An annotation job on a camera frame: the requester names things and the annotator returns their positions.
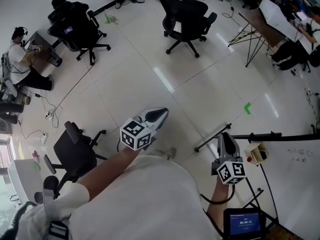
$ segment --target chair backrest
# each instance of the chair backrest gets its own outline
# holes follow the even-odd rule
[[[99,39],[97,27],[85,11],[66,1],[54,10],[48,19],[51,27],[48,34],[62,41],[70,51],[86,49]]]
[[[66,172],[81,177],[97,165],[96,154],[90,147],[91,138],[82,135],[75,123],[68,122],[65,126],[67,129],[53,149]]]
[[[166,13],[163,23],[168,28],[169,35],[176,22],[181,23],[181,34],[184,38],[188,39],[189,36],[201,31],[199,26],[208,10],[204,2],[197,0],[160,0],[160,2]]]

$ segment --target black pole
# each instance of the black pole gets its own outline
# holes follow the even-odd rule
[[[202,143],[200,146],[197,146],[194,148],[194,151],[199,153],[199,149],[201,149],[204,145],[206,145],[207,143],[209,143],[210,141],[212,141],[213,139],[217,139],[218,135],[223,133],[226,129],[231,129],[231,123],[227,124],[222,130],[220,130],[218,133],[216,133],[214,136],[212,136],[210,139],[208,139],[207,141],[205,141],[204,143]]]

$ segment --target digital display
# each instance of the digital display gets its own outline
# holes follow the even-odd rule
[[[240,235],[260,231],[259,213],[230,215],[230,235]]]
[[[64,30],[64,33],[65,33],[65,34],[68,34],[70,31],[72,31],[72,26],[66,28],[66,29]]]

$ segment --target whiteboard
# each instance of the whiteboard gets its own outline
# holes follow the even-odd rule
[[[320,238],[320,140],[265,141],[263,168],[279,222],[304,240]]]

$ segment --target white floor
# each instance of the white floor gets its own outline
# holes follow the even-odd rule
[[[51,161],[58,163],[53,145],[64,131],[64,123],[71,121],[91,137],[106,129],[107,135],[99,140],[96,152],[109,157],[116,153],[119,127],[127,118],[147,107],[166,107],[169,109],[168,120],[150,148],[176,147],[175,161],[195,177],[200,192],[209,197],[216,182],[210,174],[217,142],[211,142],[199,154],[193,149],[225,124],[232,123],[229,132],[237,135],[270,131],[283,135],[308,134],[316,117],[307,102],[304,79],[299,71],[297,76],[289,71],[275,71],[265,56],[266,46],[245,67],[249,43],[227,47],[239,29],[232,19],[222,16],[222,13],[231,13],[230,4],[218,0],[204,2],[209,7],[206,15],[215,12],[218,17],[206,42],[192,42],[199,58],[195,58],[183,43],[170,55],[166,54],[166,49],[175,40],[163,35],[165,11],[158,0],[129,3],[118,10],[108,9],[106,13],[115,16],[117,24],[106,24],[104,14],[99,14],[96,18],[100,30],[107,33],[101,43],[110,44],[111,50],[95,50],[96,64],[57,110],[57,129],[45,119],[45,111],[52,106],[46,100],[32,97],[31,104],[20,115],[22,131],[27,136],[41,129],[49,137],[45,145],[41,145],[41,133],[24,139],[20,126],[15,125],[12,139],[16,153],[31,158],[32,152],[37,150],[40,156],[47,154]],[[245,26],[245,21],[238,15],[242,2],[233,0],[232,4],[234,19]],[[51,104],[57,105],[90,68],[89,56],[76,61],[77,55],[64,48],[60,55],[62,65],[59,68],[51,66],[43,73],[44,76],[52,71],[54,74],[54,90],[42,91]],[[248,102],[251,103],[250,115],[244,110]],[[241,151],[248,144],[246,140],[238,143]],[[273,214],[261,171],[251,164],[247,164],[247,171],[253,188],[265,190],[261,202]],[[41,174],[43,177],[49,175],[44,163],[41,163]],[[239,183],[236,190],[237,198],[230,202],[231,207],[239,207],[252,196],[245,182]]]

